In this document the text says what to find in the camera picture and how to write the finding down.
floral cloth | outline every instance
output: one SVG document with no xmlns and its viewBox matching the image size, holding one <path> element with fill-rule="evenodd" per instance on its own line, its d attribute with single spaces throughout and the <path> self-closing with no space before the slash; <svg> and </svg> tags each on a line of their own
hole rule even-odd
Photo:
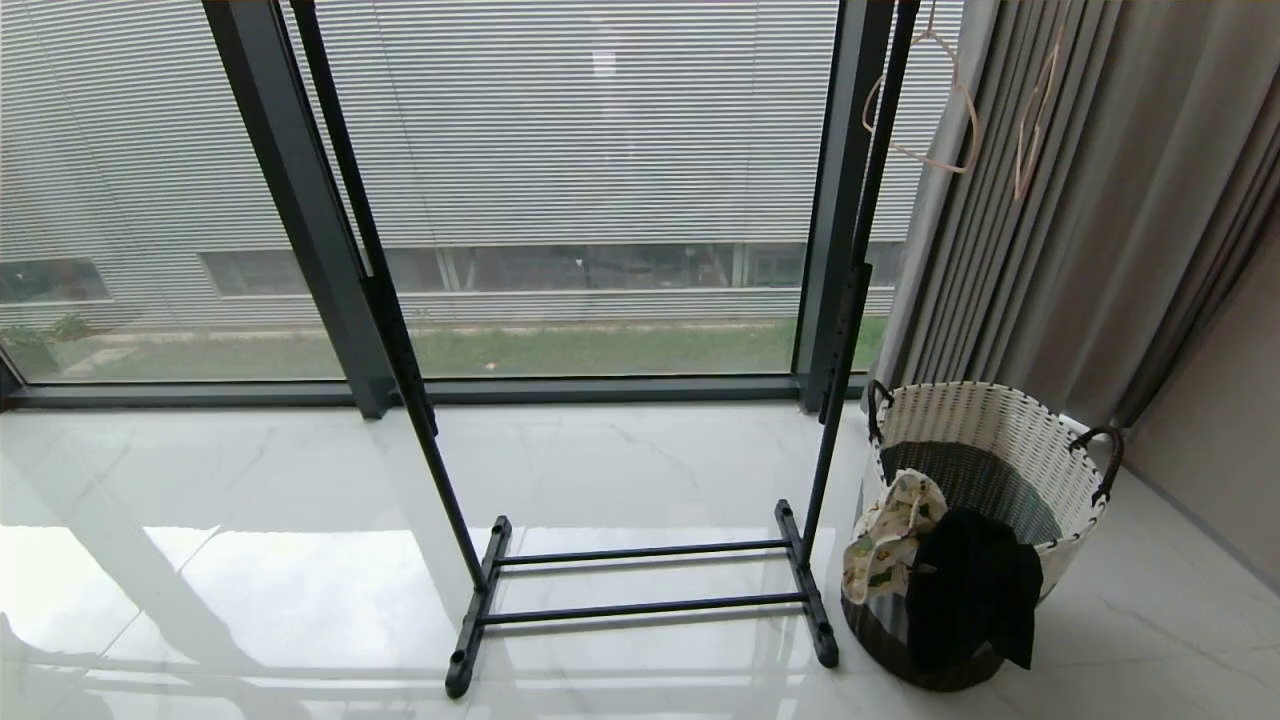
<svg viewBox="0 0 1280 720">
<path fill-rule="evenodd" d="M 899 470 L 893 484 L 854 524 L 855 539 L 845 548 L 845 597 L 861 605 L 878 594 L 906 594 L 918 538 L 946 511 L 937 483 L 924 473 Z"/>
</svg>

wire hanger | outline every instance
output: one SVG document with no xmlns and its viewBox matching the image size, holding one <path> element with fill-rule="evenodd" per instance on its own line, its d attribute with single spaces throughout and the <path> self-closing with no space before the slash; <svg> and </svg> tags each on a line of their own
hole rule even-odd
<svg viewBox="0 0 1280 720">
<path fill-rule="evenodd" d="M 1027 197 L 1027 191 L 1032 187 L 1032 177 L 1036 174 L 1036 161 L 1039 159 L 1041 135 L 1043 133 L 1041 120 L 1044 118 L 1048 99 L 1053 92 L 1053 82 L 1057 79 L 1057 59 L 1062 53 L 1066 17 L 1066 13 L 1064 13 L 1062 20 L 1057 24 L 1053 49 L 1044 58 L 1044 64 L 1041 65 L 1041 72 L 1036 77 L 1036 86 L 1032 87 L 1032 94 L 1027 99 L 1027 108 L 1023 109 L 1023 114 L 1018 119 L 1018 154 L 1014 159 L 1014 201 Z M 1032 111 L 1032 106 L 1036 105 L 1037 92 L 1039 94 L 1039 106 L 1036 108 L 1036 119 L 1032 122 L 1030 137 L 1027 137 L 1027 118 Z"/>
<path fill-rule="evenodd" d="M 966 85 L 960 82 L 960 60 L 956 56 L 955 49 L 951 47 L 951 44 L 943 40 L 933 29 L 933 14 L 934 10 L 937 10 L 937 8 L 938 8 L 938 0 L 933 0 L 933 3 L 929 5 L 929 19 L 924 24 L 924 29 L 920 31 L 919 35 L 911 38 L 910 47 L 915 47 L 916 45 L 924 42 L 925 40 L 932 40 L 937 42 L 940 47 L 942 47 L 942 51 L 946 53 L 947 58 L 951 60 L 951 91 L 960 92 L 964 96 L 965 109 L 969 111 L 969 126 L 973 128 L 973 138 L 972 142 L 969 143 L 969 156 L 965 158 L 964 165 L 951 165 L 941 160 L 934 160 L 933 158 L 929 158 L 923 152 L 916 152 L 910 147 L 904 147 L 902 145 L 899 145 L 892 141 L 890 141 L 888 146 L 906 155 L 908 158 L 915 158 L 916 160 L 924 163 L 925 165 L 942 168 L 943 170 L 947 170 L 950 173 L 964 174 L 969 172 L 973 168 L 974 163 L 978 160 L 978 150 L 982 146 L 982 123 L 978 120 L 978 108 L 974 105 L 973 94 L 969 92 L 969 87 Z M 867 132 L 870 133 L 876 132 L 876 127 L 870 123 L 869 119 L 872 111 L 872 104 L 879 95 L 882 85 L 884 85 L 883 74 L 876 78 L 876 83 L 872 85 L 872 91 L 867 94 L 867 102 L 863 105 L 863 127 L 867 128 Z"/>
</svg>

lawn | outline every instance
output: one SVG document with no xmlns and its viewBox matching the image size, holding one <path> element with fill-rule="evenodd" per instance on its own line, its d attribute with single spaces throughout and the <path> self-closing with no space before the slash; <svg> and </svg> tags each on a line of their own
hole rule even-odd
<svg viewBox="0 0 1280 720">
<path fill-rule="evenodd" d="M 867 368 L 881 343 L 884 318 L 865 318 L 855 366 Z M 530 331 L 438 331 L 415 337 L 426 377 L 608 375 L 687 373 L 785 373 L 791 364 L 791 323 L 716 327 L 544 328 Z M 314 334 L 200 338 L 108 343 L 88 338 L 60 343 L 61 368 L 102 348 L 129 348 L 78 377 L 36 373 L 35 361 L 14 360 L 36 382 L 243 380 L 338 378 L 338 359 Z"/>
</svg>

glossy floor tile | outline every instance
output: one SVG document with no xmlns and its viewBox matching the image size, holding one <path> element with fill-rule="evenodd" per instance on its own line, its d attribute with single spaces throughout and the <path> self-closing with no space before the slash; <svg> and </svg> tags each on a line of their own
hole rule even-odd
<svg viewBox="0 0 1280 720">
<path fill-rule="evenodd" d="M 440 411 L 477 544 L 776 537 L 819 425 L 791 404 Z M 1037 615 L 1034 669 L 959 694 L 883 673 L 840 620 L 865 427 L 849 413 L 815 543 L 841 666 L 794 614 L 513 626 L 442 680 L 470 580 L 407 418 L 0 416 L 4 720 L 1275 717 L 1280 600 L 1128 477 Z M 495 610 L 791 589 L 785 562 L 512 573 Z"/>
</svg>

woven basket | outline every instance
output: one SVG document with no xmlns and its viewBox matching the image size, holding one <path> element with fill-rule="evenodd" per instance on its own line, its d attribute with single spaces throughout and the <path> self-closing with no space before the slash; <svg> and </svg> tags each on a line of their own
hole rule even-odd
<svg viewBox="0 0 1280 720">
<path fill-rule="evenodd" d="M 1044 575 L 1043 600 L 1106 512 L 1124 446 L 1114 428 L 1076 437 L 1048 407 L 1024 392 L 991 383 L 957 382 L 868 388 L 872 457 L 863 473 L 863 510 L 900 469 L 914 468 L 938 483 L 948 507 L 970 507 L 1012 528 L 1032 544 Z M 1084 446 L 1111 438 L 1111 461 L 1100 478 Z M 906 605 L 881 596 L 865 605 L 842 597 L 858 641 L 899 678 L 927 689 L 959 691 L 989 679 L 1002 660 L 983 646 L 942 673 L 914 669 L 906 651 Z"/>
</svg>

